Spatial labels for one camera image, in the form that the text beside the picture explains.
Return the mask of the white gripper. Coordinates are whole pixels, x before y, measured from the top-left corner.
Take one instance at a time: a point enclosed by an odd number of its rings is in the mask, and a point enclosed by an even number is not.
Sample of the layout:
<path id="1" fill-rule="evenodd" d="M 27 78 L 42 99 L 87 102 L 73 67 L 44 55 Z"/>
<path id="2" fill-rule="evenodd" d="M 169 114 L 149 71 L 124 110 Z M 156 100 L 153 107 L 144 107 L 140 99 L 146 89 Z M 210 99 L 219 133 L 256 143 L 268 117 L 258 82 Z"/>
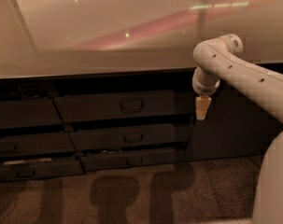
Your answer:
<path id="1" fill-rule="evenodd" d="M 207 110 L 211 104 L 212 95 L 216 92 L 220 84 L 220 78 L 213 74 L 208 74 L 201 67 L 197 67 L 192 77 L 192 87 L 198 95 L 195 98 L 195 113 L 198 120 L 204 120 Z"/>

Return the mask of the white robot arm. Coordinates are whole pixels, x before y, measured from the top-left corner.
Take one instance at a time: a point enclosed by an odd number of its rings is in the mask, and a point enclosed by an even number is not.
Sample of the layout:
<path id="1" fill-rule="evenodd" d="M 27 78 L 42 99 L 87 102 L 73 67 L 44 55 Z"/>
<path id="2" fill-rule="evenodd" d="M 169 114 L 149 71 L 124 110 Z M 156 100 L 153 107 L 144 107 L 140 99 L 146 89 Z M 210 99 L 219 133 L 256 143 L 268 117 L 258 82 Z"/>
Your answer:
<path id="1" fill-rule="evenodd" d="M 283 123 L 283 75 L 242 60 L 243 49 L 242 40 L 234 34 L 203 41 L 194 48 L 196 118 L 205 118 L 210 95 L 224 80 Z M 283 132 L 264 155 L 251 224 L 283 224 Z"/>

